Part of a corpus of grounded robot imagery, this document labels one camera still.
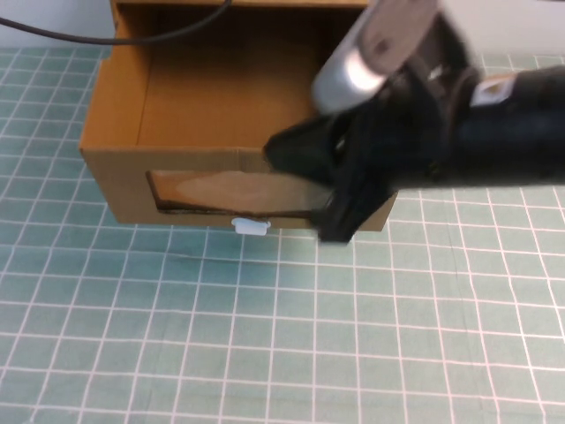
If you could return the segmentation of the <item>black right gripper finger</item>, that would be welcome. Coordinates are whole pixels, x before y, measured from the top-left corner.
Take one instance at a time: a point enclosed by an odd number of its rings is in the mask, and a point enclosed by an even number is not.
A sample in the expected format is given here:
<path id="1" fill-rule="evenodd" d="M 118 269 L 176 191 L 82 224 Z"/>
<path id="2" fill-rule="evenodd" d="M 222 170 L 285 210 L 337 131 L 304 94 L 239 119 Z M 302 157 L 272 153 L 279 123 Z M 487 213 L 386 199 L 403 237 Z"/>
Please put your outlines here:
<path id="1" fill-rule="evenodd" d="M 306 120 L 271 136 L 263 155 L 274 171 L 334 184 L 349 126 L 347 115 Z"/>
<path id="2" fill-rule="evenodd" d="M 360 227 L 392 195 L 390 187 L 377 180 L 342 180 L 330 195 L 326 206 L 314 214 L 314 229 L 319 241 L 349 243 Z"/>

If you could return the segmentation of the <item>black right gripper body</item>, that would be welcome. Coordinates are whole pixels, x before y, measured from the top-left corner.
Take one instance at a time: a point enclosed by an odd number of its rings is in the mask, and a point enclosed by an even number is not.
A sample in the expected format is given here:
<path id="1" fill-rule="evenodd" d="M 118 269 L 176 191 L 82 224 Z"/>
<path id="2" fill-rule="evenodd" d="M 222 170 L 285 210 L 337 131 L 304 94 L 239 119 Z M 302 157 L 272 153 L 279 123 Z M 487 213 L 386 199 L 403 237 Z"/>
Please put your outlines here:
<path id="1" fill-rule="evenodd" d="M 468 97 L 468 60 L 409 59 L 376 95 L 346 112 L 334 193 L 468 185 L 456 142 L 456 120 Z"/>

